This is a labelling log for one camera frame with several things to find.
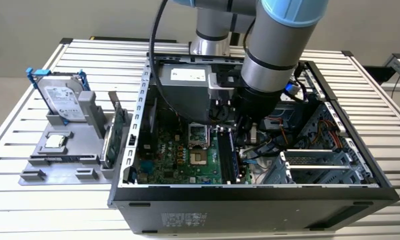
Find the hard drive label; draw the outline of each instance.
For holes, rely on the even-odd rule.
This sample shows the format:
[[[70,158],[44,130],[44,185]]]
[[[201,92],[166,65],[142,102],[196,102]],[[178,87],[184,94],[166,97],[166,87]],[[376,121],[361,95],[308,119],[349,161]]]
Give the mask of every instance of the hard drive label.
[[[57,114],[69,121],[85,121],[73,90],[62,86],[46,86],[44,89]]]
[[[202,227],[206,217],[208,213],[204,212],[161,213],[162,226],[165,227]]]
[[[206,81],[206,71],[204,69],[173,68],[170,80],[176,81]]]

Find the motherboard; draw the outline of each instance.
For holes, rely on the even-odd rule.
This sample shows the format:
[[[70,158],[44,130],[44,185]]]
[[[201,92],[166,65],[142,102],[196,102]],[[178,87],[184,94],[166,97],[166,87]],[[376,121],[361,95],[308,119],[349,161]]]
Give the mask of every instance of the motherboard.
[[[194,140],[202,139],[198,132],[193,134]],[[188,135],[181,136],[158,129],[156,157],[140,161],[140,184],[222,183],[216,133],[209,134],[206,149],[188,147],[186,138]]]

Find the white wall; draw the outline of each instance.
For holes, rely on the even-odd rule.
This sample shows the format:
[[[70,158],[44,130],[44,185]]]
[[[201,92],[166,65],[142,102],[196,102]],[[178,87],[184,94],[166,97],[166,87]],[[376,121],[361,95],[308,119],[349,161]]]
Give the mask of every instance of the white wall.
[[[0,0],[0,77],[42,67],[62,37],[148,38],[158,0]],[[157,37],[193,39],[196,11],[169,3]],[[400,0],[329,0],[309,49],[351,50],[380,65],[400,52]]]

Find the light blue robot arm cap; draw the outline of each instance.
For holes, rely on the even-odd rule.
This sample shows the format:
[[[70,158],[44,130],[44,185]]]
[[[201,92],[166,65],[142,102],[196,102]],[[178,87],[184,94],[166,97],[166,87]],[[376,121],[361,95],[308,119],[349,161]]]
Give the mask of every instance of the light blue robot arm cap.
[[[325,14],[329,0],[260,0],[265,12],[283,25],[304,28]]]
[[[190,7],[196,6],[194,0],[173,0],[173,2]]]

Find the aluminum extrusion table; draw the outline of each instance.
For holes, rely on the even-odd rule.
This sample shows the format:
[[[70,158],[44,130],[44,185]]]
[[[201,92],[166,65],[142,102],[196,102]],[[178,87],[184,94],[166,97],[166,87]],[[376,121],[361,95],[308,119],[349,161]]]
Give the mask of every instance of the aluminum extrusion table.
[[[73,40],[61,43],[45,69],[88,74],[96,104],[113,107],[106,91],[117,91],[121,105],[136,103],[148,43]],[[157,43],[157,52],[185,53],[186,44]],[[242,56],[241,47],[230,49]],[[400,109],[355,57],[340,51],[305,50],[301,60],[315,61],[339,98],[363,141],[400,195]],[[26,165],[48,124],[46,106],[29,87],[0,128],[0,239],[144,239],[133,235],[118,210],[106,206],[110,185],[20,186]],[[400,240],[400,202],[336,232],[178,234],[149,238]]]

